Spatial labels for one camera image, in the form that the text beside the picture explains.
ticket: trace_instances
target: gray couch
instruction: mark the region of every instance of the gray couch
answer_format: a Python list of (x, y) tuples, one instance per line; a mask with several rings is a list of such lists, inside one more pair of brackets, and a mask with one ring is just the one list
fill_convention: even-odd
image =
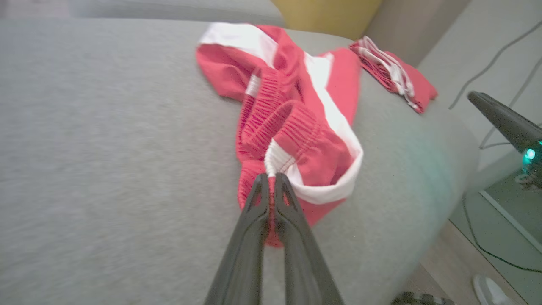
[[(201, 304), (239, 215), (240, 104), (202, 76), (205, 22), (0, 22), (0, 304)], [(311, 54), (344, 38), (289, 31)], [(476, 170), (473, 135), (370, 75), (353, 195), (314, 226), (347, 304), (390, 302)], [(263, 304), (284, 303), (267, 247)]]
[(283, 27), (271, 0), (69, 0), (77, 17), (248, 22)]

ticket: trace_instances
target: red fabric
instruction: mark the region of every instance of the red fabric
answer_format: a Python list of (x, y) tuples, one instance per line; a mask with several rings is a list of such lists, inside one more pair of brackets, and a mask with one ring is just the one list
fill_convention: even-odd
[(423, 113), (427, 105), (437, 97), (437, 89), (415, 67), (408, 65), (391, 52), (386, 51), (386, 54), (397, 60), (410, 77), (414, 86), (414, 96), (410, 97), (410, 100), (418, 105), (419, 111), (417, 110), (417, 112)]
[[(237, 198), (241, 208), (256, 176), (266, 172), (263, 159), (272, 139), (294, 158), (305, 186), (333, 185), (353, 161), (346, 144), (327, 123), (304, 64), (304, 51), (283, 29), (258, 27), (278, 43), (274, 67), (222, 45), (201, 45), (196, 53), (202, 72), (217, 93), (243, 103), (236, 139), (237, 157), (242, 164)], [(347, 49), (331, 54), (334, 65), (327, 88), (338, 109), (352, 123), (358, 103), (358, 59)], [(253, 74), (261, 79), (256, 97), (245, 94)], [(269, 182), (273, 191), (274, 179)], [(307, 221), (314, 225), (342, 201), (314, 205), (300, 200), (300, 204)], [(274, 202), (271, 209), (274, 217)], [(271, 226), (267, 243), (280, 246), (274, 221)]]
[[(366, 58), (364, 55), (360, 54), (358, 51), (359, 43), (355, 42), (350, 45), (350, 50), (352, 50), (354, 53), (358, 54), (359, 60), (361, 63), (361, 66), (363, 69), (365, 69), (367, 72), (369, 72), (376, 80), (386, 88), (389, 92), (392, 93), (398, 93), (398, 89), (396, 85), (392, 82), (389, 71), (382, 66), (379, 63), (375, 63), (368, 58)], [(429, 103), (431, 103), (432, 100), (434, 100), (438, 92), (435, 89), (435, 87), (423, 76), (423, 74), (418, 71), (416, 68), (408, 65), (404, 61), (402, 61), (399, 57), (397, 57), (395, 54), (386, 51), (387, 55), (393, 57), (395, 60), (399, 62), (402, 69), (405, 71), (405, 73), (410, 78), (410, 81), (412, 82), (412, 85), (414, 87), (414, 95), (408, 96), (411, 102), (416, 104), (418, 108), (414, 108), (414, 110), (418, 113), (423, 113)], [(381, 56), (381, 54), (378, 54), (376, 52), (371, 52), (374, 56), (384, 60), (388, 61), (387, 58), (384, 56)]]

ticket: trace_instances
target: white stripe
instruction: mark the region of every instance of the white stripe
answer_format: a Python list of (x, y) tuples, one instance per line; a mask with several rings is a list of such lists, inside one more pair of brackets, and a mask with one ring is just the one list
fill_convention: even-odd
[(211, 23), (199, 40), (202, 45), (233, 47), (262, 59), (273, 67), (278, 44), (261, 29), (247, 23)]
[(261, 78), (257, 77), (255, 74), (252, 74), (250, 76), (250, 80), (248, 81), (247, 89), (244, 91), (245, 94), (255, 98), (258, 95), (258, 90), (260, 90), (261, 82)]
[(356, 185), (356, 178), (363, 159), (363, 149), (358, 138), (326, 89), (332, 64), (333, 55), (330, 53), (318, 58), (305, 54), (305, 66), (311, 77), (312, 85), (324, 106), (327, 123), (346, 144), (354, 161), (337, 183), (329, 186), (305, 186), (295, 165), (286, 170), (286, 175), (296, 195), (316, 205), (334, 202), (350, 196)]

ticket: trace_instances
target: shoe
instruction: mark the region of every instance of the shoe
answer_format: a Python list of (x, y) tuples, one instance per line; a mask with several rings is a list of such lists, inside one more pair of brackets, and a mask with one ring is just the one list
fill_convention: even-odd
[(492, 279), (483, 275), (473, 277), (473, 286), (476, 297), (482, 305), (518, 305), (509, 298)]

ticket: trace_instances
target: folded red cloth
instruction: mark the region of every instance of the folded red cloth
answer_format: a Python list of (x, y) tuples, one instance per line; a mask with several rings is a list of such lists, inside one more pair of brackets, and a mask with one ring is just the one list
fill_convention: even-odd
[(350, 45), (358, 54), (361, 66), (371, 73), (388, 91), (405, 97), (418, 113), (423, 113), (438, 92), (416, 68), (406, 64), (395, 54), (381, 51), (364, 36)]

